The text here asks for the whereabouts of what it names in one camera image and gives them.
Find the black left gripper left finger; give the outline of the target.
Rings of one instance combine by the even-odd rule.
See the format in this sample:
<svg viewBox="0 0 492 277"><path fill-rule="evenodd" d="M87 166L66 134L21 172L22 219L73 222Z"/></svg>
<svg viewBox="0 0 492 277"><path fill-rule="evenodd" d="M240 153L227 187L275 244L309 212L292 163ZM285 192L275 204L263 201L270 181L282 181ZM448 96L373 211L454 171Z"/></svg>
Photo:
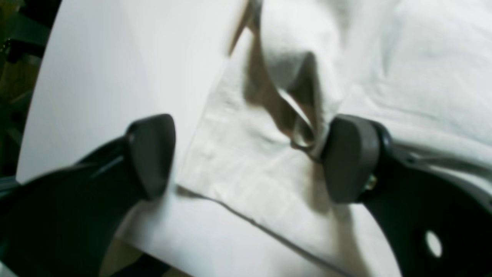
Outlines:
<svg viewBox="0 0 492 277"><path fill-rule="evenodd" d="M171 115L127 132L1 200L1 262L18 277L96 277L130 210L161 197L175 152Z"/></svg>

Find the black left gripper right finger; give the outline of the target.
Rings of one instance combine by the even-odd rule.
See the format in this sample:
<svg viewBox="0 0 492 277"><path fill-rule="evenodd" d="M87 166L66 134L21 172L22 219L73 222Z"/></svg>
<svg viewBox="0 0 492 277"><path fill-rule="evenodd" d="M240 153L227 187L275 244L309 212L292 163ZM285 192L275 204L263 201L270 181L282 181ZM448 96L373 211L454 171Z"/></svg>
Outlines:
<svg viewBox="0 0 492 277"><path fill-rule="evenodd" d="M380 123L338 115L322 154L327 192L362 204L404 277L490 277L491 196L431 169L392 142Z"/></svg>

